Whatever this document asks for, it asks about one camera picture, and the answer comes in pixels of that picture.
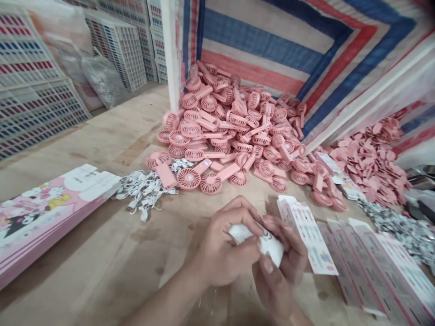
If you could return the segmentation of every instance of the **small parts pile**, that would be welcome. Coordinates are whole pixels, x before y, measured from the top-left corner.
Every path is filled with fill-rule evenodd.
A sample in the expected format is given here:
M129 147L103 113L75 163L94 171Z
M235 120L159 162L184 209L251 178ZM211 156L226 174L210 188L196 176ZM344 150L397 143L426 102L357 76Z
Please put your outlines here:
M186 89L180 101L183 109L165 114L164 131L158 134L168 151L151 153L145 162L165 189L199 186L204 193L214 194L227 179L235 187L246 185L247 171L254 167L255 176L285 192L285 172L305 154L300 139L306 105L289 94L275 100L263 87L241 86L238 76L200 61L192 66ZM207 151L208 145L214 151ZM175 177L168 168L171 157L202 163ZM216 173L201 176L208 168Z
M396 154L389 143L402 136L399 123L386 118L338 142L329 152L337 165L361 188L368 201L382 206L404 205L404 189L411 184L406 173L394 164Z

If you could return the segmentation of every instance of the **pink cartoon packaging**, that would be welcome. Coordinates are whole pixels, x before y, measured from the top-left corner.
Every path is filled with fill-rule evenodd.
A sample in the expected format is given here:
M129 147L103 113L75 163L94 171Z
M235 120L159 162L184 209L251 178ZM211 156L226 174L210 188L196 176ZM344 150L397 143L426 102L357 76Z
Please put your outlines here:
M0 289L110 198L120 179L84 164L1 203Z

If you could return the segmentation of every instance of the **pile of pink fans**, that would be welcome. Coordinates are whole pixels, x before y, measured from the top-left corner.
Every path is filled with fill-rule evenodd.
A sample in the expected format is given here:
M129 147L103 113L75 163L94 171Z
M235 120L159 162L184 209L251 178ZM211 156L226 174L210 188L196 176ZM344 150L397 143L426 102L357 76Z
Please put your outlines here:
M158 134L168 150L151 153L145 161L163 186L184 190L199 186L214 194L227 179L236 187L246 185L247 171L254 167L256 177L285 192L286 171L305 154L300 139L306 105L289 94L275 100L263 87L241 86L238 76L200 61L192 66L186 89L183 109L165 114L164 131ZM214 151L208 151L209 145ZM168 167L171 158L202 162L174 176ZM208 168L216 173L201 176Z

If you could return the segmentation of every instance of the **finger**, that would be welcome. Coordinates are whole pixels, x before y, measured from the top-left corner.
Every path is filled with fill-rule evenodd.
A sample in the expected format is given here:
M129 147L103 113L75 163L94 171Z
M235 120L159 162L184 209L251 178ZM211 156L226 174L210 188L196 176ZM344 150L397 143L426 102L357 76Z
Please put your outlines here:
M305 246L304 242L302 241L302 238L300 237L299 232L296 232L288 225L283 225L282 230L283 230L284 236L287 238L292 249L301 257L308 258L307 247Z
M263 230L256 224L246 207L233 208L217 215L216 227L228 232L235 224L243 224L257 236L264 236Z
M248 200L242 195L239 195L233 200L231 200L219 211L228 211L230 209L239 208L239 207L246 207L250 212L251 216L254 218L254 220L256 220L257 222L261 221L261 217L260 214L258 214L257 209L250 202L248 202Z
M263 222L266 227L284 246L284 252L288 252L290 244L281 229L284 223L280 218L272 215L264 215Z
M240 275L260 258L260 239L249 237L238 246L232 248L227 256L228 265L235 275Z
M269 256L260 255L259 263L264 279L273 292L281 292L286 289L285 287L288 285L284 275Z

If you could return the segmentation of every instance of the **striped tarpaulin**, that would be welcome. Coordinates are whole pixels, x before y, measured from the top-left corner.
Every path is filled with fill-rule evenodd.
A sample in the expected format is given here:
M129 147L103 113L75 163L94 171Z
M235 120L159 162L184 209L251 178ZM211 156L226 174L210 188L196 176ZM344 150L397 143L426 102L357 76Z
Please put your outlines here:
M420 2L184 0L184 76L198 58L298 97L307 143L427 37Z

